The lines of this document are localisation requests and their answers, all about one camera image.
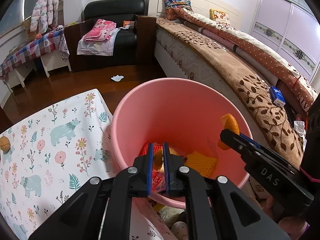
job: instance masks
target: bucket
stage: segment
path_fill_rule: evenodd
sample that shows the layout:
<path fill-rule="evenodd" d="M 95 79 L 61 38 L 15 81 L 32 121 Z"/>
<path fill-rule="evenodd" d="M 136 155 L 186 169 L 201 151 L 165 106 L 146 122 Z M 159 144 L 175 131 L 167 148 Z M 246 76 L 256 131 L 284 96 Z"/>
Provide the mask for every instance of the bucket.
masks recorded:
<path fill-rule="evenodd" d="M 114 157 L 121 170 L 132 166 L 145 142 L 168 142 L 178 152 L 197 151 L 218 159 L 211 178 L 224 175 L 241 188 L 249 174 L 240 154 L 217 147 L 223 130 L 220 117 L 232 114 L 240 132 L 252 138 L 239 110 L 223 95 L 199 82 L 161 78 L 131 90 L 115 110 L 111 125 Z M 155 192 L 150 198 L 163 205 L 185 209 L 183 201 Z"/>

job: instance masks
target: blue tissue pack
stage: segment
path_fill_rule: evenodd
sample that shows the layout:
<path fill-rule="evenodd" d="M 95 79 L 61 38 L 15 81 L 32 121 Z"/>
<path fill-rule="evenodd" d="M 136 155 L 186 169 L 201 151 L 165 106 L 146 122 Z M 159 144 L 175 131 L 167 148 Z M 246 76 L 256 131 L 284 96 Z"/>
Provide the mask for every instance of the blue tissue pack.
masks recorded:
<path fill-rule="evenodd" d="M 284 107 L 285 101 L 281 91 L 278 88 L 271 86 L 269 89 L 269 92 L 270 92 L 272 102 L 276 106 Z"/>

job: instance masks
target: white tablecloth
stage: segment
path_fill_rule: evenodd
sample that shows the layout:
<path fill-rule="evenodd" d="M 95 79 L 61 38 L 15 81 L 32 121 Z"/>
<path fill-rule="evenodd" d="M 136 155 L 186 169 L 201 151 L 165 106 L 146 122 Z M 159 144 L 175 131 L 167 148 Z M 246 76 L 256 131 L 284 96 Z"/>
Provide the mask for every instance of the white tablecloth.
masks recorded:
<path fill-rule="evenodd" d="M 111 121 L 94 89 L 49 106 L 2 134 L 12 151 L 1 151 L 0 212 L 19 239 L 28 239 L 89 178 L 115 176 Z M 132 202 L 130 240 L 137 239 L 176 240 L 145 199 Z"/>

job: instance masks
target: silver screw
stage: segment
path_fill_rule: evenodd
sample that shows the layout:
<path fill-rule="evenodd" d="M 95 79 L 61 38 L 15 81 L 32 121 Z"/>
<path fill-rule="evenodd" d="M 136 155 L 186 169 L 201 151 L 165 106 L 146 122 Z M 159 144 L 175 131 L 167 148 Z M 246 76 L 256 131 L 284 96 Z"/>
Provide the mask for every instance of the silver screw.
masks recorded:
<path fill-rule="evenodd" d="M 228 182 L 228 179 L 225 176 L 219 176 L 218 177 L 218 182 L 220 182 L 222 184 L 226 184 Z"/>
<path fill-rule="evenodd" d="M 138 172 L 138 169 L 136 167 L 129 167 L 128 172 L 134 174 Z"/>
<path fill-rule="evenodd" d="M 188 173 L 190 171 L 190 169 L 187 166 L 181 166 L 179 168 L 179 171 L 182 173 Z"/>
<path fill-rule="evenodd" d="M 100 182 L 100 179 L 98 177 L 93 177 L 90 179 L 90 183 L 92 185 L 97 185 Z"/>

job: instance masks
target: folded pink towel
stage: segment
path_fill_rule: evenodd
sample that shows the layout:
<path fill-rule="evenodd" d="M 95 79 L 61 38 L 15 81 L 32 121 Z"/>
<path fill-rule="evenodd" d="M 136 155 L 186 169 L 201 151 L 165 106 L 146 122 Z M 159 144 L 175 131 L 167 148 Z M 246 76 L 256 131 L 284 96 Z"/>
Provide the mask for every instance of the folded pink towel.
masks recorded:
<path fill-rule="evenodd" d="M 91 31 L 84 36 L 84 42 L 94 43 L 98 41 L 108 41 L 110 31 L 116 28 L 116 23 L 99 19 Z"/>

